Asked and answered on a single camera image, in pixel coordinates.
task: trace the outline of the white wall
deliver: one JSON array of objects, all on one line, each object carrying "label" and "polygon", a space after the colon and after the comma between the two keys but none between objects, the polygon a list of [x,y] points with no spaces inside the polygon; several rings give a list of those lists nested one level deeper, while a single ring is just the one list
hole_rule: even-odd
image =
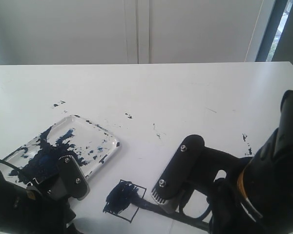
[{"label": "white wall", "polygon": [[131,2],[0,0],[0,64],[137,62]]},{"label": "white wall", "polygon": [[149,61],[254,61],[274,0],[149,0]]}]

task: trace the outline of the paint palette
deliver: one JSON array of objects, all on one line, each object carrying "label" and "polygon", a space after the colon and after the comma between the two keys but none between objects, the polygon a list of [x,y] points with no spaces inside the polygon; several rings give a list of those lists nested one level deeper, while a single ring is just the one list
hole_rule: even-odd
[{"label": "paint palette", "polygon": [[[109,160],[120,143],[108,130],[80,116],[68,116],[19,147],[4,160],[22,168],[38,183],[56,175],[56,163],[65,155],[72,155],[89,178]],[[27,178],[3,164],[4,178],[25,187]]]}]

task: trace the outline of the transparent tray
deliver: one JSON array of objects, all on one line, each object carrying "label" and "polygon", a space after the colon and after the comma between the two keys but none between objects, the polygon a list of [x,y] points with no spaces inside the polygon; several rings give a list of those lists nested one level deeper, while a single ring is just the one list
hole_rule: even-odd
[{"label": "transparent tray", "polygon": [[[80,116],[68,116],[4,160],[22,168],[40,183],[58,172],[56,163],[60,157],[72,155],[85,177],[89,178],[115,154],[119,146],[119,140],[99,124]],[[29,182],[3,164],[0,164],[0,170],[9,182],[22,187]]]}]

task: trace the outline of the white table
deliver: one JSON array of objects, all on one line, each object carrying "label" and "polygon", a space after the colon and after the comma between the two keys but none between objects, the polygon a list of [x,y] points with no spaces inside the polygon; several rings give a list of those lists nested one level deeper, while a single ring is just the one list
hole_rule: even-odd
[{"label": "white table", "polygon": [[[288,62],[0,66],[0,158],[63,117],[80,115],[113,132],[122,145],[91,179],[90,194],[72,201],[81,231],[206,233],[141,209],[129,224],[102,213],[105,198],[124,179],[146,187],[151,201],[150,189],[190,134],[235,156],[248,152],[247,143],[255,153],[278,127],[288,89]],[[66,103],[52,108],[60,100]],[[186,211],[198,215],[202,201],[196,196]]]}]

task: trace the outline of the screw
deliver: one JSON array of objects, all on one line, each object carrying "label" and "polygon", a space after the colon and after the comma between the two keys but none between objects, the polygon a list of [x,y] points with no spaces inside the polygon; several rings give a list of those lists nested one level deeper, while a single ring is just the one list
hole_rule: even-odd
[{"label": "screw", "polygon": [[163,179],[160,179],[160,181],[158,181],[158,184],[160,185],[161,188],[166,186],[166,181],[164,181]]},{"label": "screw", "polygon": [[180,151],[181,152],[187,151],[187,147],[185,145],[180,146]]}]

